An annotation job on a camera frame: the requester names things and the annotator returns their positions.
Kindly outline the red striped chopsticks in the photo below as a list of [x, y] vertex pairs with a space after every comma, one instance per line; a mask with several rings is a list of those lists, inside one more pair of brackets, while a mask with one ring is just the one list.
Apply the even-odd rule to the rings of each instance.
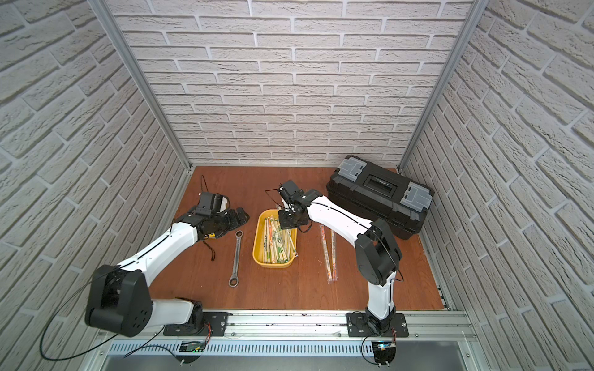
[[329, 250], [327, 247], [325, 227], [322, 224], [320, 224], [320, 236], [321, 236], [321, 240], [322, 240], [323, 254], [324, 254], [324, 259], [325, 259], [326, 277], [327, 277], [327, 281], [331, 282], [334, 277], [333, 277], [332, 268], [331, 268], [330, 259], [329, 259]]

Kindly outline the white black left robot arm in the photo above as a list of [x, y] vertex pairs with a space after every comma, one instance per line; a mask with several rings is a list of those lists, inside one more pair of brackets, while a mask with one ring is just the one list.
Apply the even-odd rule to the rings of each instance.
[[163, 326], [175, 335], [203, 331], [202, 304], [190, 299], [153, 299], [149, 287], [187, 248], [208, 238], [220, 238], [246, 224], [250, 216], [239, 207], [206, 216], [186, 213], [163, 235], [119, 264], [96, 269], [84, 315], [86, 325], [134, 337], [147, 327]]

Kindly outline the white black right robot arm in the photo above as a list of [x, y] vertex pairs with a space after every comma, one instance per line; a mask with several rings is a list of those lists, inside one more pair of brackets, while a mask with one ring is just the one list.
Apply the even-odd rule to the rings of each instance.
[[283, 229], [316, 222], [330, 228], [355, 250], [357, 269], [368, 282], [366, 315], [369, 326], [384, 332], [394, 314], [393, 284], [402, 252], [388, 223], [367, 220], [339, 207], [316, 190], [304, 191], [293, 182], [278, 189], [283, 201], [279, 211]]

